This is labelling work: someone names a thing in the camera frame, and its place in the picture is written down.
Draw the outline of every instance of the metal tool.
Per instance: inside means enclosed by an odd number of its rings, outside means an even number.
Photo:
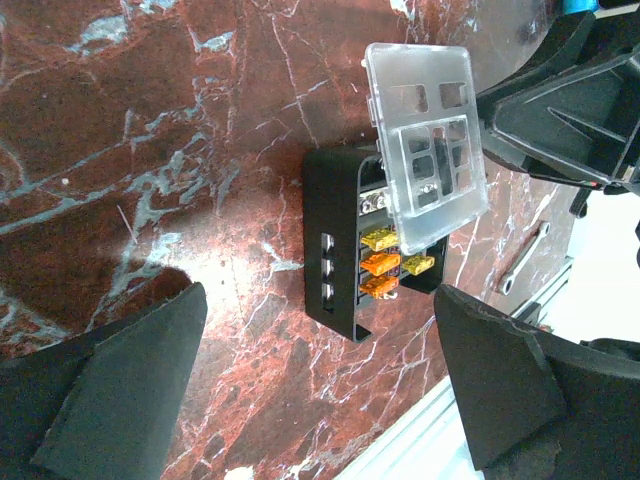
[[[513,284],[516,281],[516,277],[524,268],[525,264],[529,261],[538,244],[540,244],[542,239],[549,234],[549,230],[551,230],[551,224],[549,222],[540,222],[538,231],[536,232],[535,236],[531,240],[529,240],[529,243],[522,251],[522,253],[518,256],[516,261],[513,262],[511,268],[507,270],[500,279],[500,283],[498,284],[499,293],[503,295],[509,295],[511,289],[513,288]]]

